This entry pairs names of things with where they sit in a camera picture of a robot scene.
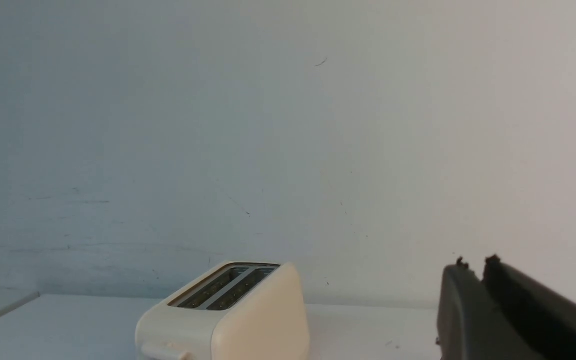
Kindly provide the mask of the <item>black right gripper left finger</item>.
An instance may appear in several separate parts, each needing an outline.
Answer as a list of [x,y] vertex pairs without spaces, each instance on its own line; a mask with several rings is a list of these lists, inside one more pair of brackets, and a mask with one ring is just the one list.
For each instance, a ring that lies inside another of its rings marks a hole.
[[436,343],[443,360],[542,360],[515,332],[462,257],[444,268]]

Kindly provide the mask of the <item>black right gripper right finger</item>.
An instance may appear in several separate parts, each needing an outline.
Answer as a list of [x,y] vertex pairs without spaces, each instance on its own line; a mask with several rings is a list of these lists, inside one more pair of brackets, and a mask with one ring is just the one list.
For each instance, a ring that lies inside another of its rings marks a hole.
[[497,255],[486,258],[482,283],[532,350],[546,360],[576,360],[576,303]]

